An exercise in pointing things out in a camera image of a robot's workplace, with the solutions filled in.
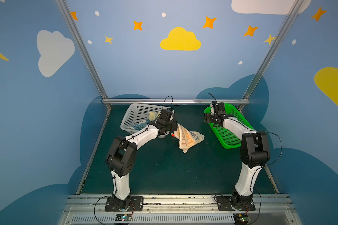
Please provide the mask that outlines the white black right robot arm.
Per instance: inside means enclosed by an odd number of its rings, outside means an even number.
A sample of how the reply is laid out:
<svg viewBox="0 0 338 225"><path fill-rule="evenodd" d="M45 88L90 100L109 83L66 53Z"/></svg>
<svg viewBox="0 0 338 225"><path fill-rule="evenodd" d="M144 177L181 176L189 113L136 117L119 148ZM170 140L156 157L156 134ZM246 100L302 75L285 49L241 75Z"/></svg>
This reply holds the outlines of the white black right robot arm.
<svg viewBox="0 0 338 225"><path fill-rule="evenodd" d="M242 168L235 189L230 198L231 207L243 210L253 201L253 189L256 179L270 160L268 135L264 131L256 131L240 122L231 114L227 114L224 103L212 101L210 112L205 113L205 123L212 123L231 131L241 141L240 159Z"/></svg>

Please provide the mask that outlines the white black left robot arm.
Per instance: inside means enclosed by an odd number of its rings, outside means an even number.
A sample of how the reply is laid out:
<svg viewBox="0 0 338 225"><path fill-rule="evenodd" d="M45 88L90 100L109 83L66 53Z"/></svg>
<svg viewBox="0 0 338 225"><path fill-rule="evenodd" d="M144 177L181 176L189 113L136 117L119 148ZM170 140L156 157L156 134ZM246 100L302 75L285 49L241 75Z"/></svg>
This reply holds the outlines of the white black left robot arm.
<svg viewBox="0 0 338 225"><path fill-rule="evenodd" d="M110 207L126 211L131 204L129 173L134 167L137 151L146 143L177 130L174 110L162 109L156 119L140 131L126 137L117 136L108 151L105 162L111 172L114 191L109 198Z"/></svg>

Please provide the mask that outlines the colourful printed rabbit towel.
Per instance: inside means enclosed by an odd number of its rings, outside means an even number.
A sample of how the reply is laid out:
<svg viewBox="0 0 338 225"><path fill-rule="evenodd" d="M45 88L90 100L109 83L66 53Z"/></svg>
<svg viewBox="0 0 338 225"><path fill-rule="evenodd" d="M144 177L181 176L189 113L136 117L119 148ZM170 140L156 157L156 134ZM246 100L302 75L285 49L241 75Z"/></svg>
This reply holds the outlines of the colourful printed rabbit towel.
<svg viewBox="0 0 338 225"><path fill-rule="evenodd" d="M201 133L197 131L189 131L179 123L177 124L177 130L172 134L172 136L179 140L178 147L183 151L183 153L187 153L191 147L197 145L205 139L205 136Z"/></svg>

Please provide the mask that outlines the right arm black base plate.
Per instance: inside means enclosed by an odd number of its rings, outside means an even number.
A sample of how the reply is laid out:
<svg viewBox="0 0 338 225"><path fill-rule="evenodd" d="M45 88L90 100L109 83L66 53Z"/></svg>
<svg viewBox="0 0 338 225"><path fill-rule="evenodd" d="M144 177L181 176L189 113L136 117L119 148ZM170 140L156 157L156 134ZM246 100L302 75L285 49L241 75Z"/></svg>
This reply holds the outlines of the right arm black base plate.
<svg viewBox="0 0 338 225"><path fill-rule="evenodd" d="M215 195L214 201L217 203L219 211L255 211L253 195L249 196L223 196Z"/></svg>

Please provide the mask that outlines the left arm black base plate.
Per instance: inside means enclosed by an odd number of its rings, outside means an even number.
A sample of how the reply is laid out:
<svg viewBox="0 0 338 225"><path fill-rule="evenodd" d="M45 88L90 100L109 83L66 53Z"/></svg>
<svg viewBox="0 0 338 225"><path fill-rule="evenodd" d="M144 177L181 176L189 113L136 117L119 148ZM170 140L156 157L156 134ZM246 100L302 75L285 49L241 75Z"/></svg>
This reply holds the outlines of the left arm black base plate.
<svg viewBox="0 0 338 225"><path fill-rule="evenodd" d="M120 200L116 196L111 196L107 199L105 211L142 211L144 205L143 197L128 196L124 200Z"/></svg>

